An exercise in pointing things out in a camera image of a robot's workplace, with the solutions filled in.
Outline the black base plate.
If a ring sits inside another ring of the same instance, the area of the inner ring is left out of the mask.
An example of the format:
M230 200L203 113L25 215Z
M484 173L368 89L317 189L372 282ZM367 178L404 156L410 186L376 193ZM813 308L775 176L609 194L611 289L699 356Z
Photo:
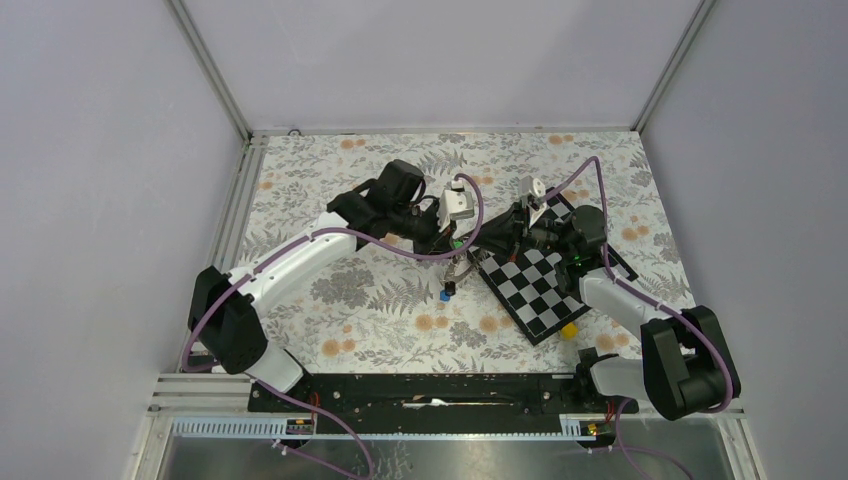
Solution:
M251 413L302 414L322 408L357 429L386 433L403 427L424 433L542 432L557 415L577 419L593 434L609 427L620 396L603 396L570 374L309 374L285 399L252 387Z

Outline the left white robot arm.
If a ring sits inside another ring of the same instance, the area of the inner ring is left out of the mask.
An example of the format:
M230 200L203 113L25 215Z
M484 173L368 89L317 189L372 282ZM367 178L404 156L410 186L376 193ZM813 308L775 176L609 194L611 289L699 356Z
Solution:
M392 234L413 243L408 257L442 259L455 249L456 223L475 213L474 195L460 178L452 180L427 208L421 170L402 161L388 163L375 179L336 196L325 212L281 246L242 267L214 266L195 279L188 343L200 343L212 357L186 372L221 368L247 374L272 386L272 398L288 411L309 401L304 369L287 351L270 345L261 321L294 287L324 267Z

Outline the yellow cube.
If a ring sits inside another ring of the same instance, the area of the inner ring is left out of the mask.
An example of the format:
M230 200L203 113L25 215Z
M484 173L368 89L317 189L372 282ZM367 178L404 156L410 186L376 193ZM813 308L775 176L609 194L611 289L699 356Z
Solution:
M560 329L559 333L560 333L560 336L563 339L570 340L570 339L575 338L578 335L579 329L575 324L570 323L570 324L565 325L562 329Z

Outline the black white checkerboard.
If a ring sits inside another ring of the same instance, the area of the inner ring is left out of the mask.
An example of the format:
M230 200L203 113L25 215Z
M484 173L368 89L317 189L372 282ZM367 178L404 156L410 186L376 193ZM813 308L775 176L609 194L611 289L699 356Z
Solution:
M561 194L547 205L542 216L562 223L559 251L528 250L513 260L481 249L472 253L479 260L479 275L532 345L590 310L580 302L582 275L610 265L629 281L638 278L612 248L602 254L600 208L576 207Z

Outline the left aluminium frame post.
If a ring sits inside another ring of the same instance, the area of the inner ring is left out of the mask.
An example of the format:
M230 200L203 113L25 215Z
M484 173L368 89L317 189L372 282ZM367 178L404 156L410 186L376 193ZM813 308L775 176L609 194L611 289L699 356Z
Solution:
M243 143L249 143L253 136L252 129L204 41L187 3L183 0L165 0L164 3L171 12L178 30L184 37L188 48L234 131Z

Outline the aluminium frame post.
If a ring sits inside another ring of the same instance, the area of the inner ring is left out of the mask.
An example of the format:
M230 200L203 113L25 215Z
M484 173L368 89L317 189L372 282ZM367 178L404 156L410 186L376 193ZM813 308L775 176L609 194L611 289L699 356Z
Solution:
M252 129L204 41L187 3L183 0L165 0L164 3L171 12L178 30L184 37L188 48L234 131L243 143L249 143L253 136Z
M666 61L660 76L650 91L647 100L643 104L637 117L632 122L630 130L642 135L648 127L655 110L662 102L666 92L670 88L675 76L686 60L686 57L698 38L704 25L717 6L717 0L700 0L694 13L688 20L683 33L678 39L671 55Z

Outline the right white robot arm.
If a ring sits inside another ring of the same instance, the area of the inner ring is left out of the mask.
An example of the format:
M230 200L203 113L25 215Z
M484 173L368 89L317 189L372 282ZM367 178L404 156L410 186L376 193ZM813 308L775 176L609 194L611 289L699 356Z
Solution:
M715 313L675 310L613 265L606 217L593 206L562 207L536 222L514 205L486 222L473 245L484 281L519 328L538 343L595 310L638 337L639 359L585 353L575 402L597 412L613 397L650 402L667 420L726 408L741 381Z

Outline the right aluminium frame post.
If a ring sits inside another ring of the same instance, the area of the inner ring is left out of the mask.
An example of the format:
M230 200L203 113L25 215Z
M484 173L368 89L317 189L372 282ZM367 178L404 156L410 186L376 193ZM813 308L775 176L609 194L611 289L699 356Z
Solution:
M688 20L683 33L678 39L671 55L666 61L660 76L650 91L647 100L643 104L637 117L632 122L630 130L642 135L648 127L655 110L662 102L666 92L670 88L675 76L686 60L686 57L698 38L704 25L717 6L717 0L700 0L694 13Z

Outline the floral patterned mat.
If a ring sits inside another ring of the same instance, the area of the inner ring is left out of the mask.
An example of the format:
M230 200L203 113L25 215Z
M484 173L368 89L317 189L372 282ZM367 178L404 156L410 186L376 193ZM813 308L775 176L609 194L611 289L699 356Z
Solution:
M575 206L609 203L611 246L646 291L674 307L694 304L640 136L635 132L442 133L262 136L260 169L238 261L248 264L295 237L338 194L401 159L438 194L470 175L494 217L525 176L563 186ZM637 358L635 335L594 311L577 334L537 345L524 337L476 274L449 301L439 297L445 267L405 257L394 235L294 286L262 325L268 338L313 373L566 372L578 351Z

